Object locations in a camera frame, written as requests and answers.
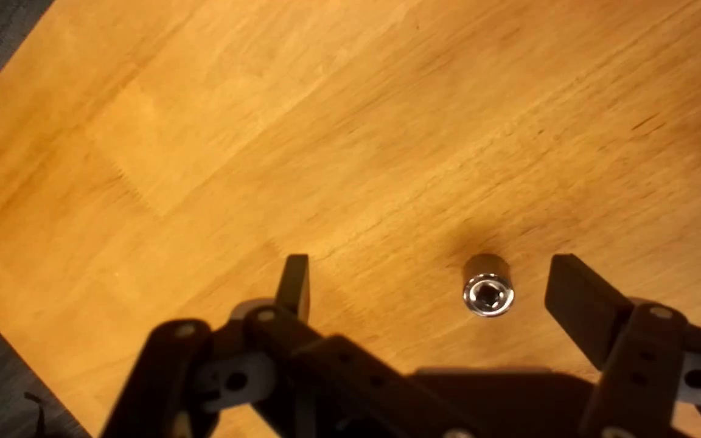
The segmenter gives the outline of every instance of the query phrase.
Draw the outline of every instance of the wood grain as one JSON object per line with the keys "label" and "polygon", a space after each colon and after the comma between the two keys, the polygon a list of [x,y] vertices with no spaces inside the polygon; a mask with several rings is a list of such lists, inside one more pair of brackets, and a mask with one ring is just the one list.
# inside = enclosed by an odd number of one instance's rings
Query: wood grain
{"label": "wood grain", "polygon": [[[597,378],[552,254],[701,325],[701,2],[55,6],[0,77],[0,331],[83,427],[154,325],[221,325],[294,252],[315,326],[405,373]],[[479,252],[498,322],[460,303]]]}

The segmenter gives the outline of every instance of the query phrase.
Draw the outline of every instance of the wooden floor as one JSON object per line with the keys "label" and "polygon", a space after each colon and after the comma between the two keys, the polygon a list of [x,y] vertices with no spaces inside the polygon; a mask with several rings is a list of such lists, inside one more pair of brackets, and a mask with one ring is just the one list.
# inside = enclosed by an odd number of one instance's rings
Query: wooden floor
{"label": "wooden floor", "polygon": [[83,427],[154,325],[221,325],[294,252],[315,326],[401,373],[597,378],[552,254],[701,325],[701,0],[58,0],[0,77],[0,331]]}

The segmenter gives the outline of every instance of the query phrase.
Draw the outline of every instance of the metal socket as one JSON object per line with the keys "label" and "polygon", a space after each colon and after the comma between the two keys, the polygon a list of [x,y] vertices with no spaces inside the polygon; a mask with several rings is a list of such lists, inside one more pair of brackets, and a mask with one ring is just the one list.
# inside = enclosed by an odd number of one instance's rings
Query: metal socket
{"label": "metal socket", "polygon": [[462,300],[470,313],[495,320],[511,310],[516,291],[511,270],[504,258],[495,254],[479,254],[465,266]]}

